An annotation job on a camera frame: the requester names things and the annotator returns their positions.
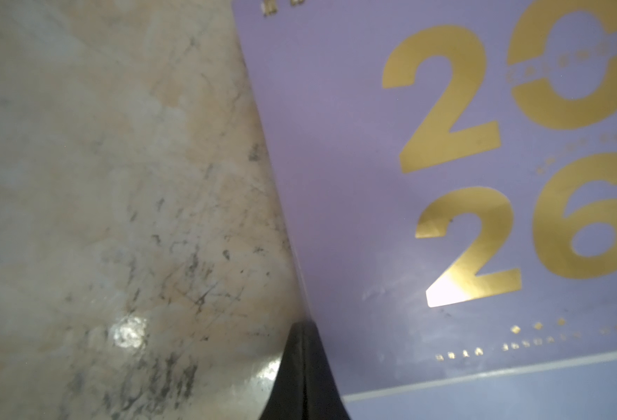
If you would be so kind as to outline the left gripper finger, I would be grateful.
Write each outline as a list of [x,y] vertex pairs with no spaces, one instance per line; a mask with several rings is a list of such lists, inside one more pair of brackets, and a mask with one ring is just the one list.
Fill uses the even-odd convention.
[[260,420],[350,420],[317,326],[292,325]]

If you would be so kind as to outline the purple calendar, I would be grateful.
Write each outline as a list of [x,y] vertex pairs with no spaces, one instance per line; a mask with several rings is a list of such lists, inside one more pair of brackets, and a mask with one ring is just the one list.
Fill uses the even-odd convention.
[[350,419],[617,419],[617,1],[236,1]]

